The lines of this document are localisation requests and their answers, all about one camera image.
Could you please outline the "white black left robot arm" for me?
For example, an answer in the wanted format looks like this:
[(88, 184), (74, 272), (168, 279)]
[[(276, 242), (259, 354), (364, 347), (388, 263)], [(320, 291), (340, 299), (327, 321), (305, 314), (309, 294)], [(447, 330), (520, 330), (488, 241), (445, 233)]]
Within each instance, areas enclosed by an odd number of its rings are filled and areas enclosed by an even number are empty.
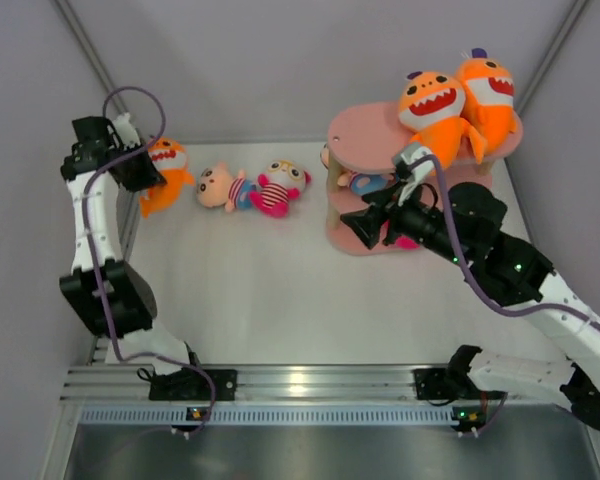
[(59, 280), (61, 294), (88, 331), (110, 342), (109, 361), (153, 369), (184, 399), (199, 397), (206, 376), (194, 352), (158, 321), (149, 283), (125, 258), (119, 235), (120, 192), (164, 187), (166, 177), (150, 159), (131, 116), (87, 116), (73, 121), (76, 141), (60, 174), (74, 218), (74, 256)]

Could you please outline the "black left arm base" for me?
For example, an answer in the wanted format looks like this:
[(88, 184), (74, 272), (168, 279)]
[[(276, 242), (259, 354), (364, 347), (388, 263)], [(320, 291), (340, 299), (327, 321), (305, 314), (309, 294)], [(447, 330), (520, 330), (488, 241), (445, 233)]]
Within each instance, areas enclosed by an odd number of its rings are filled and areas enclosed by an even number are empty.
[[(215, 387), (215, 399), (233, 401), (237, 387), (238, 372), (233, 369), (209, 369), (205, 373)], [(169, 375), (157, 375), (152, 370), (138, 368), (139, 379), (150, 385), (152, 401), (210, 401), (211, 387), (200, 374), (181, 369)]]

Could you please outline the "orange shark plush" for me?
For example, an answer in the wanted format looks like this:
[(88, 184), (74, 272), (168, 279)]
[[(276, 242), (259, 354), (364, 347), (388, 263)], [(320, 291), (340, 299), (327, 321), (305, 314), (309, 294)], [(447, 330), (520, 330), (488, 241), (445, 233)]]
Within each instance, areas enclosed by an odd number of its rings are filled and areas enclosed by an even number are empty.
[(165, 183), (150, 187), (139, 198), (143, 218), (170, 208), (185, 186), (195, 185), (195, 177), (189, 171), (189, 155), (182, 144), (168, 137), (160, 137), (148, 152)]
[(480, 47), (471, 49), (455, 76), (466, 96), (462, 117), (485, 140), (482, 159), (477, 162), (478, 165), (485, 164), (486, 159), (518, 131), (513, 76)]
[(398, 101), (398, 119), (413, 132), (410, 143), (428, 147), (444, 169), (457, 158), (463, 138), (469, 140), (477, 164), (486, 153), (486, 139), (462, 116), (465, 103), (460, 81), (436, 71), (410, 73)]

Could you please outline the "doll plush striped shirt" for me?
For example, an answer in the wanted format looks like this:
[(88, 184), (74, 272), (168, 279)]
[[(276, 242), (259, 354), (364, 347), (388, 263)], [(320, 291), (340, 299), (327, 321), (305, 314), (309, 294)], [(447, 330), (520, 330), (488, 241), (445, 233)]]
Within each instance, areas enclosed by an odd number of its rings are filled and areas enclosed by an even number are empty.
[(206, 208), (220, 208), (231, 213), (253, 207), (250, 194), (257, 191), (257, 184), (248, 179), (241, 169), (232, 174), (227, 165), (219, 162), (206, 168), (196, 187), (196, 200)]

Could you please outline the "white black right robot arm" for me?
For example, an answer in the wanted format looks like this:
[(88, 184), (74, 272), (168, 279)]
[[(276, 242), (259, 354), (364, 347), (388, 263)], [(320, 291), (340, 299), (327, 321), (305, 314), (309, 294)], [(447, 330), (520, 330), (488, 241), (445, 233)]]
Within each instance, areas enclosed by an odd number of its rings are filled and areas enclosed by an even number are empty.
[(402, 185), (364, 196), (367, 208), (341, 215), (367, 248), (407, 237), (457, 265), (492, 311), (528, 321), (563, 352), (539, 362), (474, 345), (460, 346), (445, 369), (453, 398), (517, 394), (568, 410), (600, 431), (600, 317), (529, 242), (502, 231), (506, 205), (481, 184), (463, 182), (428, 206), (421, 192), (398, 199)]

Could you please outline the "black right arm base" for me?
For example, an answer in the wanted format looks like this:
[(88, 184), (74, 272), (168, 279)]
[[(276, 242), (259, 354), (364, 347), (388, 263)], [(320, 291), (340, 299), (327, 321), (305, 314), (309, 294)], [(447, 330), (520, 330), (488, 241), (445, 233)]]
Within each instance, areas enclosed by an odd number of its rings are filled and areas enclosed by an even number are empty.
[(413, 371), (416, 398), (433, 406), (446, 406), (458, 399), (455, 388), (447, 381), (446, 370), (440, 367)]

